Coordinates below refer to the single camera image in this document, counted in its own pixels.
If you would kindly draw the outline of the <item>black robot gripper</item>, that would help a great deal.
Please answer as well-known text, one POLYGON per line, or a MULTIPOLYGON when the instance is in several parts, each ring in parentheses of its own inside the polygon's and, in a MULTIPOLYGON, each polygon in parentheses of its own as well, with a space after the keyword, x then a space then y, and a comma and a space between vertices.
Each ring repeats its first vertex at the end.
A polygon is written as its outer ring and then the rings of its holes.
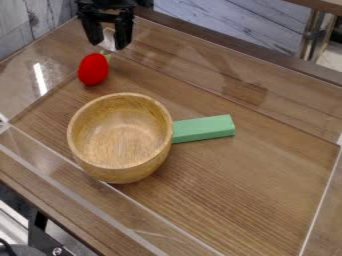
POLYGON ((101 22, 115 18, 115 47, 121 50, 132 40, 135 0, 75 0, 87 39, 92 45, 103 40, 101 22))

